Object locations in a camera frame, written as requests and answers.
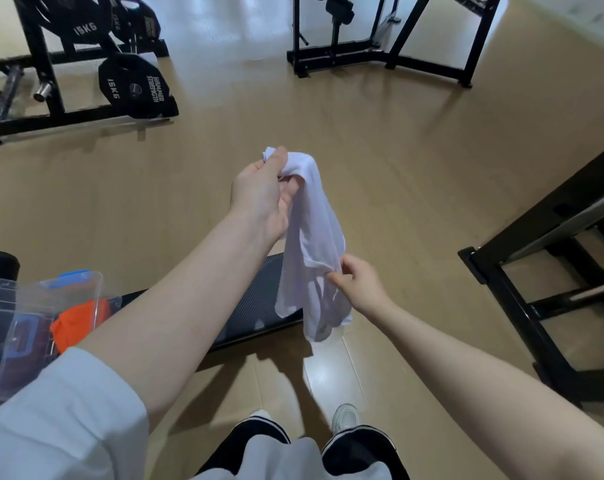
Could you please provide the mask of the person's left hand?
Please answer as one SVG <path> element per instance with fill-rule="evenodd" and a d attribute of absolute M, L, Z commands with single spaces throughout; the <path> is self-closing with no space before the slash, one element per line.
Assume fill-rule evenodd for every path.
<path fill-rule="evenodd" d="M 266 175 L 265 159 L 250 164 L 232 185 L 228 218 L 234 231 L 270 250 L 286 233 L 290 208 L 303 185 L 296 175 Z"/>

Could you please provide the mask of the person's right hand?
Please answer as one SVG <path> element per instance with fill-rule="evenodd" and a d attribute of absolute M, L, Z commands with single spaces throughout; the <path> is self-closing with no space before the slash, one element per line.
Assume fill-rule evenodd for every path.
<path fill-rule="evenodd" d="M 351 306 L 368 319 L 377 319 L 392 306 L 375 267 L 365 261 L 365 272 L 358 276 L 332 271 L 326 279 L 348 298 Z"/>

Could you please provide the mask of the white cloth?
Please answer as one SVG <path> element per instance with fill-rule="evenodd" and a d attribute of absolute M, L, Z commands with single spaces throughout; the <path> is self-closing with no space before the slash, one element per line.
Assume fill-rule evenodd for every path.
<path fill-rule="evenodd" d="M 302 311 L 307 341 L 322 342 L 352 318 L 350 302 L 326 279 L 330 272 L 341 272 L 346 240 L 314 158 L 290 152 L 282 177 L 292 176 L 300 177 L 303 185 L 290 207 L 274 309 L 282 318 Z"/>

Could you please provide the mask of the person's right forearm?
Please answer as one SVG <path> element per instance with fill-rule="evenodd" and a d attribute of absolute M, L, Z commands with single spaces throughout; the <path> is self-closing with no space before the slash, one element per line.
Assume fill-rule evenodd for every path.
<path fill-rule="evenodd" d="M 604 428 L 551 388 L 385 295 L 352 304 L 510 480 L 604 480 Z"/>

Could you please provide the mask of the person's left forearm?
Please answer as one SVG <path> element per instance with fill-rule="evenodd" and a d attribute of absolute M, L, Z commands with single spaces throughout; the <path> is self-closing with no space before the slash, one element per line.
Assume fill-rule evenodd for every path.
<path fill-rule="evenodd" d="M 231 209 L 162 280 L 79 344 L 145 406 L 152 432 L 172 407 L 289 225 L 289 211 Z"/>

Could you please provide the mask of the black bench pad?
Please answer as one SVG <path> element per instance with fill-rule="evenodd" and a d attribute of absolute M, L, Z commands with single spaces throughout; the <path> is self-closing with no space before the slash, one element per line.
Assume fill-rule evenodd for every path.
<path fill-rule="evenodd" d="M 215 352 L 250 339 L 303 322 L 303 311 L 280 317 L 275 311 L 283 253 L 268 256 L 244 293 L 209 352 Z"/>

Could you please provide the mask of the white right shoe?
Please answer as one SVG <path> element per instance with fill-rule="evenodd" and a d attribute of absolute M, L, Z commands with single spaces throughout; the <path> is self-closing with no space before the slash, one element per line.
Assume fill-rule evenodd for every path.
<path fill-rule="evenodd" d="M 338 406 L 331 420 L 333 436 L 354 429 L 361 423 L 360 412 L 355 405 L 344 403 Z"/>

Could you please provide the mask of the black weight plate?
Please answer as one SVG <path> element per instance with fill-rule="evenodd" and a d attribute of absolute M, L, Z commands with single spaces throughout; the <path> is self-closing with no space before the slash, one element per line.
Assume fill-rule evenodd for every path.
<path fill-rule="evenodd" d="M 39 0 L 45 28 L 76 44 L 98 44 L 112 28 L 114 0 Z"/>
<path fill-rule="evenodd" d="M 154 10 L 142 0 L 114 0 L 112 34 L 122 42 L 155 42 L 161 26 Z"/>
<path fill-rule="evenodd" d="M 98 67 L 101 93 L 115 108 L 137 120 L 174 118 L 176 99 L 160 70 L 137 54 L 111 54 Z"/>

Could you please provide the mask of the person's black trousers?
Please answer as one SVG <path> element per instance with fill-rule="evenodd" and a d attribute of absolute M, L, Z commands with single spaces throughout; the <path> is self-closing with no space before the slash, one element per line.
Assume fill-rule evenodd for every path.
<path fill-rule="evenodd" d="M 389 437 L 360 425 L 320 449 L 274 420 L 240 421 L 191 480 L 410 480 Z"/>

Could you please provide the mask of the orange cloth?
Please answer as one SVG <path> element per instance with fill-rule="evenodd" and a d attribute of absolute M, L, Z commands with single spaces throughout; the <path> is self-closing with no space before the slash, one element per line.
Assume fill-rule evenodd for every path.
<path fill-rule="evenodd" d="M 88 301 L 60 313 L 49 326 L 56 352 L 61 355 L 78 345 L 111 315 L 111 302 L 106 298 Z"/>

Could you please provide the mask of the clear plastic storage box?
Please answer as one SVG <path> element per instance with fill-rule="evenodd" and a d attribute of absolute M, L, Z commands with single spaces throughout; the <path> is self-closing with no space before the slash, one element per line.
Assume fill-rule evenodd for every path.
<path fill-rule="evenodd" d="M 110 300 L 112 315 L 122 306 L 122 297 L 111 293 L 96 271 L 74 271 L 23 285 L 0 280 L 0 405 L 60 355 L 49 330 L 58 315 L 99 298 Z"/>

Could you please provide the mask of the person's white shirt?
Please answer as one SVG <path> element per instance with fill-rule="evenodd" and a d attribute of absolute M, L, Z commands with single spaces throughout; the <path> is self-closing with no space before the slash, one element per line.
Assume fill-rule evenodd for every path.
<path fill-rule="evenodd" d="M 0 480 L 143 480 L 149 419 L 137 393 L 93 355 L 73 348 L 0 406 Z M 252 415 L 221 453 L 236 466 L 190 480 L 336 480 L 310 439 L 290 442 Z"/>

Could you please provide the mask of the black gym machine frame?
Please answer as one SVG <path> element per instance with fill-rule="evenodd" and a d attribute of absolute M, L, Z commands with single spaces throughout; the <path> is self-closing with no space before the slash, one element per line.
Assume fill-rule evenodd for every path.
<path fill-rule="evenodd" d="M 366 39 L 340 41 L 340 29 L 354 19 L 354 3 L 350 0 L 317 0 L 325 3 L 331 16 L 331 41 L 328 45 L 309 46 L 300 31 L 301 0 L 292 0 L 292 49 L 287 51 L 287 62 L 294 74 L 307 78 L 312 72 L 332 70 L 363 63 L 383 63 L 385 69 L 398 67 L 410 71 L 454 80 L 465 89 L 472 88 L 472 78 L 488 39 L 501 0 L 452 0 L 458 6 L 479 18 L 469 55 L 464 67 L 417 59 L 401 55 L 430 0 L 416 0 L 410 14 L 403 21 L 397 15 L 400 0 L 393 0 L 384 14 L 386 0 L 379 0 L 370 35 Z"/>

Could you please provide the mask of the black frame with silver bars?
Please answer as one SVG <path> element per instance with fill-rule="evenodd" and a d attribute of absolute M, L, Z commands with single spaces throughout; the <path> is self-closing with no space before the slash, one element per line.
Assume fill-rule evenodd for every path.
<path fill-rule="evenodd" d="M 604 151 L 458 256 L 503 309 L 539 379 L 579 408 L 604 403 Z"/>

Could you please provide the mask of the black weight rack frame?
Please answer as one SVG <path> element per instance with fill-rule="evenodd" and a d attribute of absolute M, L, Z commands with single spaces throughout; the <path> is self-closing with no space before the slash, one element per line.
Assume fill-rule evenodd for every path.
<path fill-rule="evenodd" d="M 4 86 L 0 90 L 0 145 L 3 137 L 102 120 L 131 118 L 108 101 L 106 105 L 88 109 L 66 110 L 54 67 L 98 60 L 103 62 L 106 57 L 116 53 L 137 54 L 141 57 L 153 54 L 158 59 L 168 58 L 170 53 L 165 40 L 160 36 L 155 42 L 122 42 L 110 32 L 98 44 L 76 44 L 61 39 L 45 28 L 46 20 L 38 10 L 38 2 L 39 0 L 13 0 L 29 54 L 0 59 L 0 73 L 5 76 Z M 47 105 L 48 114 L 14 118 L 10 112 L 26 69 L 34 69 L 36 72 L 38 85 L 33 98 Z"/>

